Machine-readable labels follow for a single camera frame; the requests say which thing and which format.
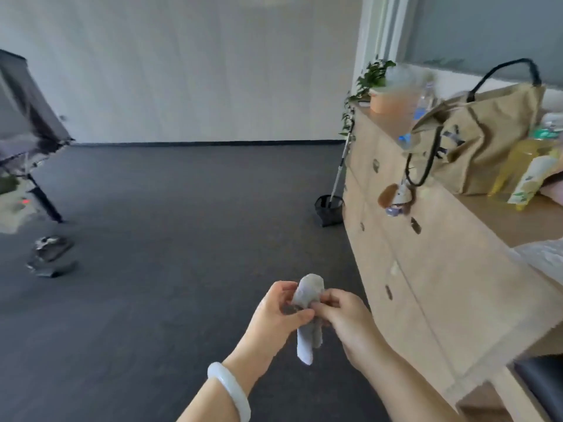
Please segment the dark gray carpet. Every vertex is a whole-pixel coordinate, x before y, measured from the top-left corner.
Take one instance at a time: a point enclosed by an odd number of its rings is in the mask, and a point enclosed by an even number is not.
[[[313,204],[342,146],[69,148],[36,172],[69,224],[0,236],[0,420],[174,422],[270,284],[314,272],[364,296],[345,230]],[[78,271],[27,273],[60,232]],[[295,338],[250,397],[254,421],[387,420],[334,332]]]

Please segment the glass pane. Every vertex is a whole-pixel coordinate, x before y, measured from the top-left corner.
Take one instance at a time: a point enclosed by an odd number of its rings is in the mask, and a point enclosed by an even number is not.
[[[406,62],[483,75],[522,57],[563,86],[563,0],[418,0]],[[530,76],[516,65],[495,77]]]

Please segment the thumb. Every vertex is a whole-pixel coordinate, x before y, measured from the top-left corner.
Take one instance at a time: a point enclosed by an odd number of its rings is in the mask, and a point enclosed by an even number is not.
[[[322,319],[330,321],[334,324],[334,316],[336,315],[337,309],[330,307],[324,303],[311,302],[311,308],[315,310],[315,315]]]
[[[295,312],[295,314],[291,314],[290,316],[286,316],[286,323],[291,329],[297,330],[301,326],[305,326],[308,322],[310,322],[313,317],[315,316],[315,312],[312,309],[302,309],[301,311]]]

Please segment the cabinet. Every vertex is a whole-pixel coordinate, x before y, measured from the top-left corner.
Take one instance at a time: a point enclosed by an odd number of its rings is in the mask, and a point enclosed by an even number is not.
[[[403,177],[408,127],[356,107],[345,226],[378,327],[455,404],[563,321],[563,286],[510,248],[563,236],[563,209],[538,196],[508,212],[430,177],[408,215],[388,217],[377,198]]]

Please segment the plush toy charm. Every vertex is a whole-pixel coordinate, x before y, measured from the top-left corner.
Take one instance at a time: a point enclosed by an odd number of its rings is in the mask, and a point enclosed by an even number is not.
[[[412,203],[413,193],[405,182],[393,183],[381,193],[377,203],[385,209],[387,215],[396,217],[405,212]]]

